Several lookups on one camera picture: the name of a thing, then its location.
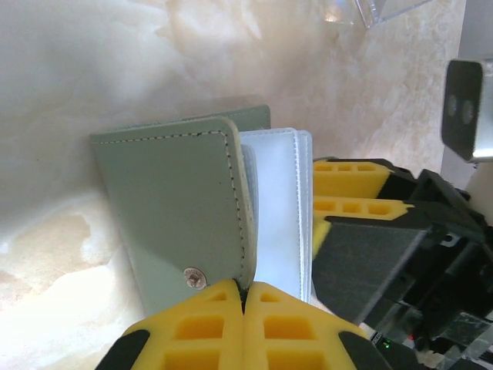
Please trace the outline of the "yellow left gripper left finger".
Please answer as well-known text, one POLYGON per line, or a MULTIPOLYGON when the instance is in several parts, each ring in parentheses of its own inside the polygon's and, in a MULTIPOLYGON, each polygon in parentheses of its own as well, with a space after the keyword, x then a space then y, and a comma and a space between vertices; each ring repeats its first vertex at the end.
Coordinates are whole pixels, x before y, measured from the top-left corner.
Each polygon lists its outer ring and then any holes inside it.
POLYGON ((243 309, 233 280, 136 322, 97 369, 242 369, 243 309))

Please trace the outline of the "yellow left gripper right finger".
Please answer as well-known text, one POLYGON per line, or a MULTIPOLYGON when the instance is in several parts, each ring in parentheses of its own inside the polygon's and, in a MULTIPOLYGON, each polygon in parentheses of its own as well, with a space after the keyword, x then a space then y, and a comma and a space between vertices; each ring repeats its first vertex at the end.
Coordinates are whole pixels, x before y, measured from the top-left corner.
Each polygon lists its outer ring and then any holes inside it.
POLYGON ((411 369, 391 364, 358 326, 255 282, 244 310, 245 369, 411 369))

